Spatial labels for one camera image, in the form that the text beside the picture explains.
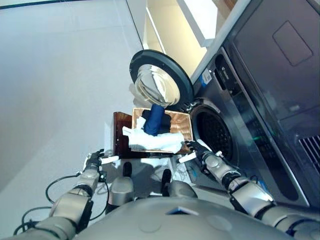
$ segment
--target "gray floor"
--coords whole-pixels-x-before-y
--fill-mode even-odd
[[[129,62],[141,48],[125,0],[0,10],[0,238],[27,209],[49,205],[49,182],[111,148],[112,113],[134,106]],[[52,198],[74,181],[53,187]],[[104,207],[100,193],[93,215]]]

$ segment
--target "laundry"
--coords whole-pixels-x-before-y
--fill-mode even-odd
[[[153,104],[151,110],[143,111],[142,117],[146,119],[143,126],[145,133],[152,136],[170,133],[171,117],[165,114],[165,109],[162,106]]]
[[[166,152],[177,153],[185,141],[182,133],[164,133],[152,136],[144,132],[142,129],[146,120],[139,117],[136,120],[136,128],[122,128],[122,134],[128,136],[129,147],[131,150],[162,150]]]

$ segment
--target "white towel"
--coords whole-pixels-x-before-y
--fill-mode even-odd
[[[129,147],[132,150],[163,150],[177,153],[185,141],[182,133],[164,133],[152,136],[142,130],[146,120],[139,117],[136,121],[136,128],[122,128],[122,134],[129,137]]]

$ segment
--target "blue cloth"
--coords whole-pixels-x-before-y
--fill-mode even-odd
[[[151,113],[150,110],[143,110],[142,117],[147,120],[150,116],[150,113]],[[166,112],[164,112],[164,115],[162,116],[161,126],[158,131],[158,135],[170,133],[170,126],[171,126],[171,117],[170,115],[166,114]]]
[[[157,136],[164,114],[165,108],[163,106],[153,104],[151,107],[149,118],[144,124],[144,132],[152,136]]]

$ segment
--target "washing machine door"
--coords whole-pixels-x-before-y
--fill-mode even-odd
[[[137,93],[151,104],[180,111],[194,99],[194,89],[186,72],[162,52],[137,52],[130,63],[130,74]]]

